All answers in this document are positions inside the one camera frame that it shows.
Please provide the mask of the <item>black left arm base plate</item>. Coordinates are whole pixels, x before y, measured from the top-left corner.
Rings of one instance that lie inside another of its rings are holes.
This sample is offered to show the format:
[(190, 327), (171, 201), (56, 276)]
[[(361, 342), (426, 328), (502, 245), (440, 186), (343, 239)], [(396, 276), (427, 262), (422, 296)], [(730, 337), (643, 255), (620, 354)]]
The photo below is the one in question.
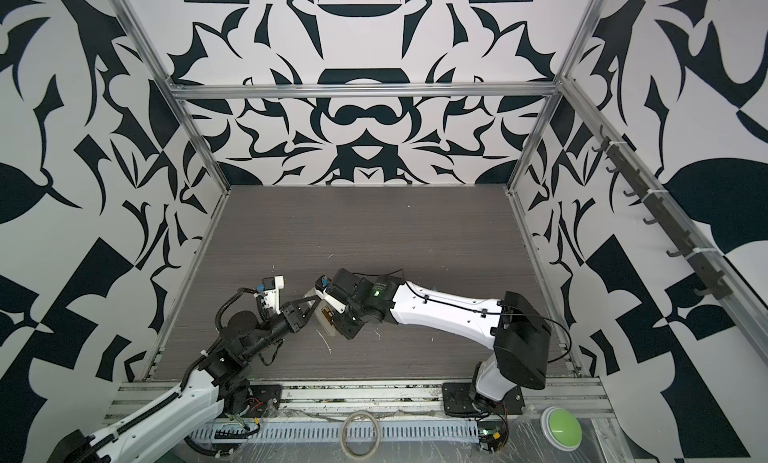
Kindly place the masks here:
[(277, 412), (282, 403), (280, 384), (251, 384), (245, 393), (244, 406), (237, 414), (244, 418), (261, 418)]

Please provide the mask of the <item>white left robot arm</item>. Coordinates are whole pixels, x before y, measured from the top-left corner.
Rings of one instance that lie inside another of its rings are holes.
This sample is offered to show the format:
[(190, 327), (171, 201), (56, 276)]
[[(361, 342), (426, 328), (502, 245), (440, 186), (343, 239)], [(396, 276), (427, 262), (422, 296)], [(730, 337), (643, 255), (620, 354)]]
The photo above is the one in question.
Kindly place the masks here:
[(266, 321), (251, 311), (232, 315), (173, 388), (106, 428), (89, 435), (73, 431), (48, 460), (154, 462), (203, 424), (222, 414), (240, 415), (247, 408), (251, 361), (299, 332), (320, 302), (311, 296), (283, 303)]

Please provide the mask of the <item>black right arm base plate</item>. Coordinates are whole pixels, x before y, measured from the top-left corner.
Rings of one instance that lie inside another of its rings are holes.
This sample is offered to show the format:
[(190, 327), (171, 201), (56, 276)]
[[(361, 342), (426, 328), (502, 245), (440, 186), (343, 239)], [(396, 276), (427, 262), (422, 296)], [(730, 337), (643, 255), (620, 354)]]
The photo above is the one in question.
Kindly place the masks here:
[(443, 412), (450, 417), (470, 418), (507, 411), (508, 415), (521, 415), (525, 407), (519, 386), (506, 393), (500, 402), (475, 394), (469, 382), (444, 382), (441, 385)]

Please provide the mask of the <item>white remote control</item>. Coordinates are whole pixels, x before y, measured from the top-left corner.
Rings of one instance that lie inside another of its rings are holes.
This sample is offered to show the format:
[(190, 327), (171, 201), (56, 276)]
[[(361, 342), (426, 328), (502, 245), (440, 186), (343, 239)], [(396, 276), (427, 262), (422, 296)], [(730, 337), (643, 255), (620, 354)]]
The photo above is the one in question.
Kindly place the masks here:
[(324, 299), (320, 298), (315, 290), (308, 291), (305, 297), (316, 299), (316, 302), (312, 304), (316, 308), (313, 316), (317, 319), (326, 335), (335, 337), (337, 331), (332, 322), (333, 308)]

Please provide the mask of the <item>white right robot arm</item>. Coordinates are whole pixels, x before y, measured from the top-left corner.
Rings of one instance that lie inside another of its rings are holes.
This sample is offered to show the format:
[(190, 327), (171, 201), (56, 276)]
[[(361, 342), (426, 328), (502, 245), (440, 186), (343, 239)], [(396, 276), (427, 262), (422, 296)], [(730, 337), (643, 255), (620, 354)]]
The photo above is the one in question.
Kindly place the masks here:
[(340, 269), (315, 283), (317, 295), (331, 307), (333, 328), (351, 340), (366, 324), (426, 327), (471, 340), (493, 352), (479, 363), (470, 397), (500, 402), (514, 388), (546, 386), (553, 321), (521, 294), (502, 299), (468, 298), (421, 287), (396, 275), (362, 274)]

